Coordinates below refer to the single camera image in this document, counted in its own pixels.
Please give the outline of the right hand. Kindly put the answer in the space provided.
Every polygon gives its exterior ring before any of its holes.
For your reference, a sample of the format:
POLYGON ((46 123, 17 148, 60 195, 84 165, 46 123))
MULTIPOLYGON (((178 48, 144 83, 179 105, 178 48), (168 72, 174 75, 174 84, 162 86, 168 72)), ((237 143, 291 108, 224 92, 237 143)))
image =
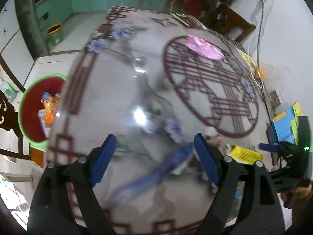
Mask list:
POLYGON ((305 217, 309 214, 312 207, 312 181, 309 187, 297 187, 290 191, 281 192, 281 199, 285 203, 288 199, 288 194, 296 194, 298 199, 292 207, 292 224, 299 225, 305 217))

